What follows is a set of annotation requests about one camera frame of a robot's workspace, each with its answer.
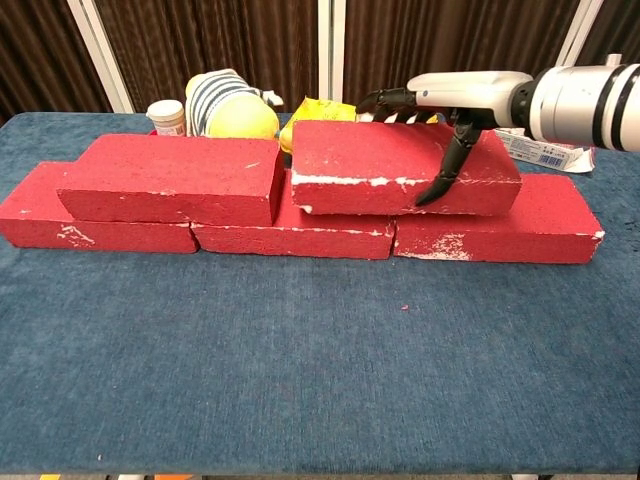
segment blue fabric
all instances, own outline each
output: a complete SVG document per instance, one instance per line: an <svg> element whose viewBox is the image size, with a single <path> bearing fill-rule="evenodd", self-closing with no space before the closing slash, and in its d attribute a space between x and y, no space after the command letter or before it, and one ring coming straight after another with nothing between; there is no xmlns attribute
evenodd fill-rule
<svg viewBox="0 0 640 480"><path fill-rule="evenodd" d="M0 197L150 129L19 115ZM634 473L640 157L597 163L573 176L607 231L586 266L0 242L0 471Z"/></svg>

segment yellow package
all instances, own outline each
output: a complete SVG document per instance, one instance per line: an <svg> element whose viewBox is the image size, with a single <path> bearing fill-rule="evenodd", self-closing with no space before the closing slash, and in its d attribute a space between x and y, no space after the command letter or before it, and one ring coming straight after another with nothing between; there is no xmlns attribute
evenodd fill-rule
<svg viewBox="0 0 640 480"><path fill-rule="evenodd" d="M340 120L355 122L356 107L332 100L304 98L296 112L280 131L280 148L287 153L293 152L293 124L298 120Z"/></svg>

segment table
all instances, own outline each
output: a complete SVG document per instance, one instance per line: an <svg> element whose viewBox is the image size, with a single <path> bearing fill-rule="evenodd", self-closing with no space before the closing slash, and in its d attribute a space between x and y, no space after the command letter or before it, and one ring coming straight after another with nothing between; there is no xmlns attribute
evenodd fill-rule
<svg viewBox="0 0 640 480"><path fill-rule="evenodd" d="M0 197L150 129L14 117ZM1 241L0 472L635 473L640 156L596 161L573 176L607 232L586 266Z"/></svg>

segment robotic arm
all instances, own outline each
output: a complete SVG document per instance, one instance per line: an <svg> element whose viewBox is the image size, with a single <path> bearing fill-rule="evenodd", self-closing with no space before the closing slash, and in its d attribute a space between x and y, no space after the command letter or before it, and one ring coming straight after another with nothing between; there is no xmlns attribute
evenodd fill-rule
<svg viewBox="0 0 640 480"><path fill-rule="evenodd" d="M360 120L424 121L442 113L454 127L440 172L416 205L442 197L482 130L524 128L543 142L640 151L640 64L520 72L427 73L406 88L378 90L356 106Z"/></svg>

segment curtain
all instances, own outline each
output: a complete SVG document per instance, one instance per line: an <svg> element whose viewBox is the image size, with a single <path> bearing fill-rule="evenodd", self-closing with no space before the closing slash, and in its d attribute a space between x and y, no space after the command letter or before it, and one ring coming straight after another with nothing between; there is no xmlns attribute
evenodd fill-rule
<svg viewBox="0 0 640 480"><path fill-rule="evenodd" d="M288 110L317 95L316 0L96 0L137 111L184 101L189 79L234 68Z"/></svg>
<svg viewBox="0 0 640 480"><path fill-rule="evenodd" d="M553 66L579 0L348 0L344 99L415 75L539 73Z"/></svg>
<svg viewBox="0 0 640 480"><path fill-rule="evenodd" d="M621 53L623 63L640 62L639 30L640 2L603 2L576 64L602 65L610 53Z"/></svg>
<svg viewBox="0 0 640 480"><path fill-rule="evenodd" d="M0 1L0 124L24 111L111 111L66 0Z"/></svg>

